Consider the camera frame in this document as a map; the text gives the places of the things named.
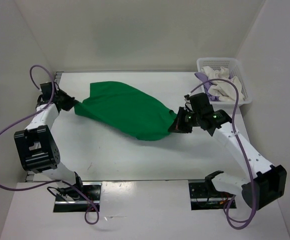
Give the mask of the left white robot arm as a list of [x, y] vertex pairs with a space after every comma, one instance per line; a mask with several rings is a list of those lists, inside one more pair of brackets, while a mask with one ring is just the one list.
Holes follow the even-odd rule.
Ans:
[[79, 200], [85, 194], [85, 187], [79, 175], [61, 162], [60, 151], [51, 133], [60, 111], [69, 111], [78, 101], [63, 90], [55, 92], [51, 104], [43, 99], [43, 96], [39, 97], [36, 115], [30, 124], [24, 130], [14, 133], [22, 168], [27, 172], [42, 174], [53, 181], [57, 180], [61, 195]]

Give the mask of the green t shirt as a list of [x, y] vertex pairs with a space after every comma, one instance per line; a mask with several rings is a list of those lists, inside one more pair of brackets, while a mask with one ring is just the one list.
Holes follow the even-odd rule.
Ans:
[[167, 137], [177, 116], [158, 99], [118, 81], [91, 83], [89, 97], [78, 102], [74, 112], [141, 141]]

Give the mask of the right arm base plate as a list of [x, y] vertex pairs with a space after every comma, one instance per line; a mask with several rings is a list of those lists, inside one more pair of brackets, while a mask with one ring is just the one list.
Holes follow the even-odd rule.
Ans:
[[211, 195], [202, 179], [190, 180], [188, 182], [190, 206], [192, 211], [219, 210], [232, 198], [227, 192], [217, 192]]

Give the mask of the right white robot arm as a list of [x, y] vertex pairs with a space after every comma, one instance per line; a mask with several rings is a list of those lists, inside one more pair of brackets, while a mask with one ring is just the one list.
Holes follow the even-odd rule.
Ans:
[[204, 191], [208, 196], [215, 197], [220, 192], [240, 195], [251, 209], [258, 211], [284, 195], [286, 169], [264, 158], [236, 129], [232, 118], [224, 110], [201, 114], [180, 107], [168, 131], [189, 134], [194, 127], [207, 131], [228, 150], [246, 174], [246, 178], [240, 178], [217, 170], [207, 175]]

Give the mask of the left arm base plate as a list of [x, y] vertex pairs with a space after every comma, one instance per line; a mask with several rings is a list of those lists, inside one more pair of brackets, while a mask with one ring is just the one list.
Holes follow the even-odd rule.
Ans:
[[[84, 181], [82, 193], [91, 200], [97, 210], [100, 210], [100, 199], [101, 199], [101, 182]], [[74, 194], [74, 198], [68, 194], [62, 194], [56, 187], [48, 187], [48, 190], [52, 193], [55, 198], [53, 212], [54, 213], [78, 213], [90, 210], [96, 212], [95, 208], [87, 201], [83, 196], [77, 193], [72, 188], [69, 190], [70, 194]]]

